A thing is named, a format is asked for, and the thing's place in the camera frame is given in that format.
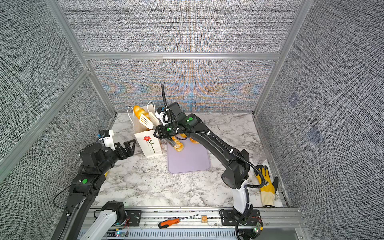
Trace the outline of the white food tongs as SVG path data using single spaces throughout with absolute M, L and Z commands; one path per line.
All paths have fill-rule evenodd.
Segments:
M 160 125 L 160 121 L 158 120 L 158 118 L 153 114 L 153 113 L 149 113 L 149 116 L 150 116 L 150 119 L 147 119 L 144 115 L 141 116 L 141 118 L 139 119 L 139 122 L 145 126 L 146 128 L 148 129 L 153 129 Z M 175 142 L 172 140 L 172 138 L 169 140 L 169 143 L 174 146 Z

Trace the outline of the white floral paper bag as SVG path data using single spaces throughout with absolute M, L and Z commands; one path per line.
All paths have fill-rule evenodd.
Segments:
M 154 106 L 155 105 L 153 102 L 149 102 L 147 106 L 142 108 L 145 109 L 146 112 L 153 113 L 155 115 Z M 127 114 L 133 124 L 135 138 L 140 145 L 145 157 L 152 158 L 162 155 L 163 152 L 160 140 L 154 137 L 155 130 L 148 129 L 139 122 L 139 119 L 137 119 L 134 114 L 133 107 L 127 108 Z

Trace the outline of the twisted braided bread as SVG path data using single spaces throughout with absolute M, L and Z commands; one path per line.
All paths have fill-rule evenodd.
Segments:
M 173 148 L 177 152 L 181 152 L 184 149 L 184 145 L 181 143 L 181 141 L 176 138 L 176 136 L 172 136 L 172 140 L 175 142 Z

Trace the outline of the striped oval bread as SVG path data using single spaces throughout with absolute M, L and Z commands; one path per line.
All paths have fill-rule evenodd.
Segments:
M 147 119 L 150 119 L 149 113 L 140 106 L 134 106 L 133 111 L 137 119 L 140 119 L 142 115 L 144 115 Z

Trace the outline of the ring doughnut bread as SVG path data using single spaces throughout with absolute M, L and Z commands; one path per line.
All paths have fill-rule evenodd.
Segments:
M 199 142 L 197 142 L 196 140 L 194 140 L 194 139 L 192 139 L 192 138 L 190 138 L 190 141 L 191 141 L 192 143 L 194 143 L 194 144 L 199 144 Z

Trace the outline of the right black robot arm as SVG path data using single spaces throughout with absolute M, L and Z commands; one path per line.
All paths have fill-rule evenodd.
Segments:
M 162 98 L 169 123 L 155 128 L 154 137 L 175 145 L 172 137 L 184 134 L 205 147 L 225 167 L 221 178 L 233 190 L 235 218 L 239 224 L 245 224 L 251 216 L 253 207 L 250 203 L 249 188 L 261 189 L 267 181 L 262 172 L 251 163 L 246 150 L 239 151 L 213 133 L 195 114 L 186 115 L 178 103 L 168 104 L 165 86 L 162 84 Z

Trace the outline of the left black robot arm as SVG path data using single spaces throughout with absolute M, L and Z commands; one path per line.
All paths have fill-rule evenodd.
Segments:
M 136 142 L 136 140 L 130 140 L 123 145 L 115 143 L 114 150 L 100 142 L 95 142 L 80 150 L 83 164 L 77 176 L 67 187 L 69 196 L 66 206 L 62 208 L 64 212 L 52 236 L 53 240 L 77 239 L 87 213 L 106 180 L 105 174 L 115 166 L 117 161 L 134 155 Z

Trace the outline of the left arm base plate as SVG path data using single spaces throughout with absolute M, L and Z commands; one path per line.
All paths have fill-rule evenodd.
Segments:
M 124 227 L 139 227 L 142 218 L 141 210 L 126 210 L 126 219 L 123 223 Z

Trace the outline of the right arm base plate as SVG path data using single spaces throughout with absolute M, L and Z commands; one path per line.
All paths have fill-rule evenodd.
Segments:
M 240 220 L 241 214 L 234 209 L 220 209 L 219 215 L 223 226 L 235 226 Z M 263 226 L 260 211 L 257 209 L 249 210 L 246 216 L 240 221 L 242 226 Z

